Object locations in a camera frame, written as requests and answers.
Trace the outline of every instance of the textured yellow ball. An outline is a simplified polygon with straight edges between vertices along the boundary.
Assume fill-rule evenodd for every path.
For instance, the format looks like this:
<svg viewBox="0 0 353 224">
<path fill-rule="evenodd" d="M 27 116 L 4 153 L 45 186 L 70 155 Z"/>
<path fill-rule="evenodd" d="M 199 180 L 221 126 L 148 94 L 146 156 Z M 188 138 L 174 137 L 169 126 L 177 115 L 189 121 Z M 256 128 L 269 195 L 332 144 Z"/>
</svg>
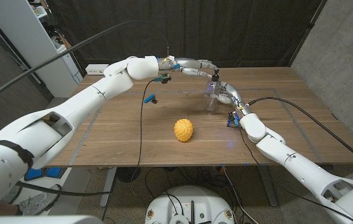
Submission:
<svg viewBox="0 0 353 224">
<path fill-rule="evenodd" d="M 175 123 L 174 130 L 179 141 L 187 141 L 193 134 L 193 124 L 188 119 L 180 119 Z"/>
</svg>

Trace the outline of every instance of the black strap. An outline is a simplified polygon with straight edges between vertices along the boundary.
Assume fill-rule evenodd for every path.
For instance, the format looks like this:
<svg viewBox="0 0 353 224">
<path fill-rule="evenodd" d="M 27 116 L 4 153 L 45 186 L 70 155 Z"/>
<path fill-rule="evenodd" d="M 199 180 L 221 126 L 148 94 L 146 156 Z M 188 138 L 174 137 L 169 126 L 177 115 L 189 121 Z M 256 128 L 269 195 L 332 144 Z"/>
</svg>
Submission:
<svg viewBox="0 0 353 224">
<path fill-rule="evenodd" d="M 30 151 L 28 151 L 27 149 L 23 149 L 18 144 L 7 140 L 0 140 L 0 145 L 15 150 L 18 153 L 19 157 L 22 159 L 22 161 L 28 164 L 28 170 L 31 169 L 32 164 L 34 163 L 34 161 L 32 160 L 32 158 L 34 158 L 34 155 Z"/>
</svg>

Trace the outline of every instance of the concrete wall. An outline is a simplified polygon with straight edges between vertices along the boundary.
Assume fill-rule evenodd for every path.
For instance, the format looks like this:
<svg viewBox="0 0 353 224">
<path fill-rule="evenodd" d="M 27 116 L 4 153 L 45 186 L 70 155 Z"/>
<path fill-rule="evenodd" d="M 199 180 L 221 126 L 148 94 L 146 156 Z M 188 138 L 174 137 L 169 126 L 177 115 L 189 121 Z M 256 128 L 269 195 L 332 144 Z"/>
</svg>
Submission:
<svg viewBox="0 0 353 224">
<path fill-rule="evenodd" d="M 353 1 L 327 1 L 292 67 L 353 134 Z"/>
</svg>

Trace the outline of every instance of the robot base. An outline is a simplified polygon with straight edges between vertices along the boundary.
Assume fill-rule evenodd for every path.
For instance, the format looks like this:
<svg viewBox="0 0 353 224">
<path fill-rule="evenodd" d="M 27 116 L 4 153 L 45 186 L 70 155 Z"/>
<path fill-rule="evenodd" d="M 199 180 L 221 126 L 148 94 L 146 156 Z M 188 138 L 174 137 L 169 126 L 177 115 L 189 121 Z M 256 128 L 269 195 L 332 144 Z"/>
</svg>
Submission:
<svg viewBox="0 0 353 224">
<path fill-rule="evenodd" d="M 215 192 L 195 185 L 183 185 L 167 190 L 173 204 L 164 192 L 149 205 L 145 224 L 189 224 L 221 223 L 232 224 L 234 218 L 228 203 Z"/>
</svg>

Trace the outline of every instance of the power strip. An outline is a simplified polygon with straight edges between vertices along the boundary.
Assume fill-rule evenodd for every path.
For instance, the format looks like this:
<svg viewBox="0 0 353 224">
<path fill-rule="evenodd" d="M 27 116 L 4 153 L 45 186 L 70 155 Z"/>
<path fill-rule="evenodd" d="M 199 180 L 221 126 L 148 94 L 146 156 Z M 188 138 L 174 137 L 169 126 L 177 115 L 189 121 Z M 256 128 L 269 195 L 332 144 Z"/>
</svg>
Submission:
<svg viewBox="0 0 353 224">
<path fill-rule="evenodd" d="M 108 64 L 89 64 L 85 70 L 88 75 L 102 75 Z"/>
</svg>

